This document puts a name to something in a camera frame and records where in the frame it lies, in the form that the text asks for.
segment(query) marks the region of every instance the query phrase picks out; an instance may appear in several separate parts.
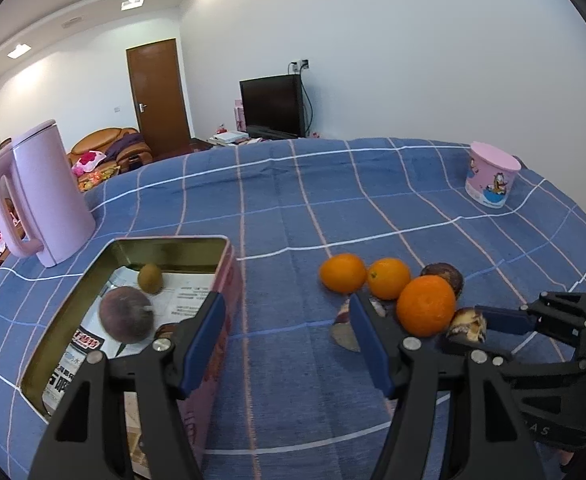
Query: plaid tablecloth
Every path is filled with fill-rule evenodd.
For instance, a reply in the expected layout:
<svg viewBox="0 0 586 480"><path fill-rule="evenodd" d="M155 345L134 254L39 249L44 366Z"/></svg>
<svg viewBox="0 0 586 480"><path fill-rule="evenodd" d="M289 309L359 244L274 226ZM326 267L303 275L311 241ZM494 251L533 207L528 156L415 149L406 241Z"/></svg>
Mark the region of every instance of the plaid tablecloth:
<svg viewBox="0 0 586 480"><path fill-rule="evenodd" d="M51 269L11 256L0 269L0 465L13 479L27 476L45 423L20 394L20 377L102 247L127 235L224 234L241 257L246 296L206 478L366 480L392 406L362 355L330 341L345 298L318 283L328 256L396 256L414 274L449 262L466 277L460 306L517 308L542 290L586 291L586 215L575 202L522 170L506 207L484 208L464 192L468 161L467 146L426 140L263 142L165 160L89 191L98 228L75 256ZM490 336L523 360L570 358L543 336ZM446 401L428 480L438 476Z"/></svg>

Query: pitcher handle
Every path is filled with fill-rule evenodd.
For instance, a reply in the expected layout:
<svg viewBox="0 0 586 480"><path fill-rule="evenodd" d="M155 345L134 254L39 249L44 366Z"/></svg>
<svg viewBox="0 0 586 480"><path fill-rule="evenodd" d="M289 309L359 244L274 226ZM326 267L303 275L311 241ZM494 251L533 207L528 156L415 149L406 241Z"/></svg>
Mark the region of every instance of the pitcher handle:
<svg viewBox="0 0 586 480"><path fill-rule="evenodd" d="M12 144L9 143L0 150L0 179L3 175L10 175L10 167L14 164L14 162L15 159L13 157ZM12 192L10 191L11 187L12 186L9 186L10 199L13 201L13 203L19 203L12 195ZM22 225L26 227L24 219L22 219ZM2 238L4 238L4 241L6 241L6 245L8 246L10 252L15 254L15 256L18 258L27 258L28 256L32 256L43 248L42 242L37 239L24 241L20 238L20 234L15 228L15 225L13 225L12 218L6 206L6 201L2 198L1 193L0 232L2 233Z"/></svg>

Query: brown door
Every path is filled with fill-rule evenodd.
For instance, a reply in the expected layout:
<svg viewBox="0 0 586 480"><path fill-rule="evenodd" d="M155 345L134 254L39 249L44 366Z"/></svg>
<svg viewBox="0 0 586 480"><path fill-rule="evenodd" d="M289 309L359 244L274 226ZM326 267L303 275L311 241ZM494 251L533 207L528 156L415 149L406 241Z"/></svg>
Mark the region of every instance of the brown door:
<svg viewBox="0 0 586 480"><path fill-rule="evenodd" d="M188 152L190 132L175 40L126 51L135 113L153 158Z"/></svg>

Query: silver screw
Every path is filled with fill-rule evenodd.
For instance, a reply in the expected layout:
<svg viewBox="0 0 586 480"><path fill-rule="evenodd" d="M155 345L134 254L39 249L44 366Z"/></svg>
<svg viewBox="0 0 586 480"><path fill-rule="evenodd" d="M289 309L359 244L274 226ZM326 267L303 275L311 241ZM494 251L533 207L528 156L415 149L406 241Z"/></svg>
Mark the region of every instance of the silver screw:
<svg viewBox="0 0 586 480"><path fill-rule="evenodd" d="M89 362L89 365L96 365L102 360L103 355L99 350L95 350L86 356L86 360Z"/></svg>
<svg viewBox="0 0 586 480"><path fill-rule="evenodd" d="M471 359L475 361L477 364L481 365L489 360L489 357L486 355L486 352L483 350L473 350L471 352Z"/></svg>
<svg viewBox="0 0 586 480"><path fill-rule="evenodd" d="M156 352L166 352L170 348L170 339L161 337L153 341L153 350Z"/></svg>
<svg viewBox="0 0 586 480"><path fill-rule="evenodd" d="M402 341L402 345L407 350L419 350L420 348L422 348L422 342L416 337L404 338L404 341Z"/></svg>

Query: kettle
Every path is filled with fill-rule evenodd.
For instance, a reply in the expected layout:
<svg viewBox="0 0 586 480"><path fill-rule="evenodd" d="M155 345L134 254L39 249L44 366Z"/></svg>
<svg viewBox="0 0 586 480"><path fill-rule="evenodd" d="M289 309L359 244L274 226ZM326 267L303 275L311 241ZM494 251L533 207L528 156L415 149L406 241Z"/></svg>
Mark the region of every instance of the kettle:
<svg viewBox="0 0 586 480"><path fill-rule="evenodd" d="M45 267L72 256L95 231L55 121L47 121L0 150L0 181L22 221L21 240L0 191L0 231L19 258L36 254Z"/></svg>

